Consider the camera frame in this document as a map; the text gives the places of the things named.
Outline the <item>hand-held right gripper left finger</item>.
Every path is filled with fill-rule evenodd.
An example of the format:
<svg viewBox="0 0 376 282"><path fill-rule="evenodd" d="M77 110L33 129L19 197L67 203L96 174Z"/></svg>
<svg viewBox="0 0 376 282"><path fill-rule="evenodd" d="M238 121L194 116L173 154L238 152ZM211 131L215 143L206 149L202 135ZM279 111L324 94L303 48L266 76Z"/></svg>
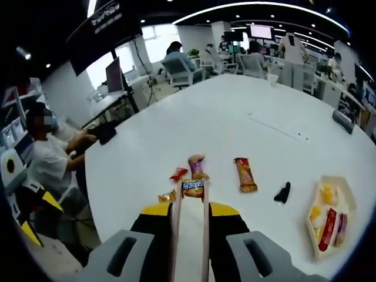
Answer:
<svg viewBox="0 0 376 282"><path fill-rule="evenodd" d="M75 281L169 281L172 203L147 206L130 230L94 249Z"/></svg>

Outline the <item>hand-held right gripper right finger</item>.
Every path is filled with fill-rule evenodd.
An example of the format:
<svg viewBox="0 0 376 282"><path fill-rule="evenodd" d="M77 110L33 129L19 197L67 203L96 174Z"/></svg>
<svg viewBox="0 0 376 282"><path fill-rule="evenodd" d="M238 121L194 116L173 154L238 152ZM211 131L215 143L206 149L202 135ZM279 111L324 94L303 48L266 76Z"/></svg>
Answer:
<svg viewBox="0 0 376 282"><path fill-rule="evenodd" d="M250 231L240 213L209 203L209 259L216 281L323 281L292 264L290 253L259 231Z"/></svg>

